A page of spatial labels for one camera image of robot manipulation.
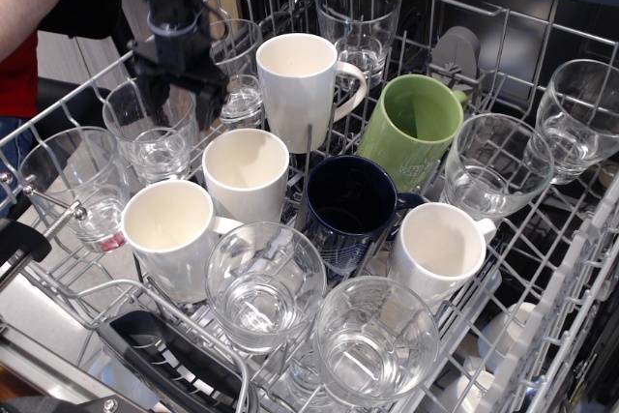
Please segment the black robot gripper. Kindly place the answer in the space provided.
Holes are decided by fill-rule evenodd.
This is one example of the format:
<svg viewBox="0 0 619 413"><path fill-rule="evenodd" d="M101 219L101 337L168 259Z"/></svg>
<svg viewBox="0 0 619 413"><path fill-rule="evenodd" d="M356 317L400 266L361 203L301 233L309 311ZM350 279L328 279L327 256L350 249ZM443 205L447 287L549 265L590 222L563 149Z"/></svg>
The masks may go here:
<svg viewBox="0 0 619 413"><path fill-rule="evenodd" d="M132 44L134 70L146 114L157 126L168 127L164 105L170 85L196 95L196 120L201 131L220 117L228 77L211 57L210 27L201 14L185 25L157 22L152 13L147 25L152 37Z"/></svg>

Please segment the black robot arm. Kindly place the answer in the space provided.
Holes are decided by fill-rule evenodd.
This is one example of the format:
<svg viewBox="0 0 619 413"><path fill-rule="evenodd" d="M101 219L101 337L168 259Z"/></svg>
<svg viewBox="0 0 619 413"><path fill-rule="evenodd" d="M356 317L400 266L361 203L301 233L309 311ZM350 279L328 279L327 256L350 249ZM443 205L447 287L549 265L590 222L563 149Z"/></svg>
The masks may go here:
<svg viewBox="0 0 619 413"><path fill-rule="evenodd" d="M138 88L157 110L175 85L195 97L201 131L219 118L228 78L211 56L210 8L205 0L146 0L152 37L133 41L133 67Z"/></svg>

